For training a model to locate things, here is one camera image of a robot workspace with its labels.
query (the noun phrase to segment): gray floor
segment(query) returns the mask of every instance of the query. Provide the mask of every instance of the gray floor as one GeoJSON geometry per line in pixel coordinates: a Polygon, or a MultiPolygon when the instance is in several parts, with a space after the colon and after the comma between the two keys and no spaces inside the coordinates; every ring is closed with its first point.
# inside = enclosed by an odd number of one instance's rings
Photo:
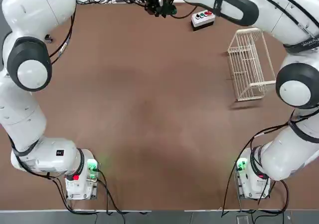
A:
{"type": "MultiPolygon", "coordinates": [[[[246,214],[230,212],[223,218],[221,212],[151,212],[146,215],[129,213],[126,215],[126,224],[236,224],[238,216],[246,214]]],[[[263,215],[261,212],[254,214],[254,218],[263,215]]],[[[316,224],[319,223],[319,211],[287,211],[285,224],[316,224]]],[[[22,212],[0,213],[1,224],[94,224],[96,216],[80,216],[68,212],[22,212]]],[[[96,224],[123,224],[123,218],[118,214],[107,216],[98,214],[96,224]]],[[[256,224],[281,224],[283,216],[259,218],[256,224]]]]}

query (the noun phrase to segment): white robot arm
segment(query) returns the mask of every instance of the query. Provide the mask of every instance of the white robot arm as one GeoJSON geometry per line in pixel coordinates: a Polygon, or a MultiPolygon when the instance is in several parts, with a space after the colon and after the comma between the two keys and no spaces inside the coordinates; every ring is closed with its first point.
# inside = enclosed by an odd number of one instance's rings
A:
{"type": "Polygon", "coordinates": [[[273,0],[283,9],[267,0],[185,1],[215,10],[238,25],[263,29],[281,41],[288,52],[277,75],[277,94],[297,108],[301,117],[312,115],[299,123],[289,122],[275,140],[253,149],[252,154],[248,148],[241,155],[244,165],[239,175],[244,197],[259,199],[263,191],[266,197],[268,178],[286,179],[319,156],[319,0],[294,0],[297,4],[273,0]]]}
{"type": "MultiPolygon", "coordinates": [[[[288,55],[277,76],[276,91],[288,105],[307,115],[319,104],[319,0],[185,0],[213,11],[230,22],[255,26],[281,41],[288,55]]],[[[72,141],[43,136],[46,120],[31,92],[45,88],[52,67],[43,40],[50,30],[67,20],[76,0],[3,0],[2,10],[12,28],[3,45],[4,70],[0,73],[0,123],[12,139],[11,162],[21,169],[17,156],[34,172],[66,172],[68,196],[87,199],[88,150],[72,141]]],[[[245,197],[258,199],[273,180],[288,178],[319,155],[319,115],[312,115],[283,130],[267,145],[247,149],[241,175],[245,197]],[[260,160],[250,162],[251,157],[260,160]]]]}
{"type": "Polygon", "coordinates": [[[9,135],[15,168],[64,174],[69,199],[91,199],[96,197],[96,176],[88,170],[95,163],[92,153],[70,140],[45,137],[46,119],[31,94],[45,88],[52,76],[45,36],[75,6],[76,0],[3,0],[12,33],[2,47],[0,123],[9,135]]]}

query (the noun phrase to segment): wire basket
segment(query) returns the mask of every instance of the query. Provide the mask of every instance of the wire basket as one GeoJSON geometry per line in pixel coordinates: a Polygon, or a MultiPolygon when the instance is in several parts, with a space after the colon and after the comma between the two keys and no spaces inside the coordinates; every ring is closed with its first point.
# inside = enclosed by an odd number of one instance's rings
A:
{"type": "Polygon", "coordinates": [[[228,54],[237,101],[262,99],[274,88],[276,76],[262,30],[237,30],[228,54]]]}

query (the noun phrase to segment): logo on robot arm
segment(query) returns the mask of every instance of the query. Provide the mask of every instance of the logo on robot arm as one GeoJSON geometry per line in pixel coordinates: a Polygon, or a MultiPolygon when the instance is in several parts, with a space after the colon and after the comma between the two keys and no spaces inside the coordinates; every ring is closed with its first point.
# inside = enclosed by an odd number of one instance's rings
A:
{"type": "Polygon", "coordinates": [[[316,43],[319,43],[319,37],[312,38],[309,41],[304,41],[301,43],[301,45],[302,46],[313,46],[316,43]]]}

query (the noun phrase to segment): brown table surface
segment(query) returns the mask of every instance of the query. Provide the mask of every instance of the brown table surface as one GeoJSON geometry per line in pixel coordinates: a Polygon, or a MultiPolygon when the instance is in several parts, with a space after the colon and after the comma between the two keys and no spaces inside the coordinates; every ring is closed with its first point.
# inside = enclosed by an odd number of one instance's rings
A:
{"type": "MultiPolygon", "coordinates": [[[[178,15],[190,9],[179,5],[178,15]]],[[[284,123],[292,111],[275,92],[262,101],[234,103],[225,52],[238,27],[220,18],[192,32],[189,22],[156,18],[134,5],[79,6],[71,43],[47,89],[36,93],[47,117],[45,135],[89,148],[120,209],[220,208],[241,148],[257,131],[284,123]]],[[[67,22],[52,33],[51,51],[68,27],[67,22]]],[[[277,72],[285,51],[266,38],[277,72]]],[[[3,129],[0,142],[0,209],[63,209],[53,184],[11,166],[3,129]]],[[[287,180],[290,209],[319,208],[318,165],[287,180]]],[[[279,209],[284,199],[278,184],[260,208],[279,209]]],[[[97,201],[75,207],[105,209],[103,189],[97,201]]],[[[226,207],[239,208],[233,182],[226,207]]]]}

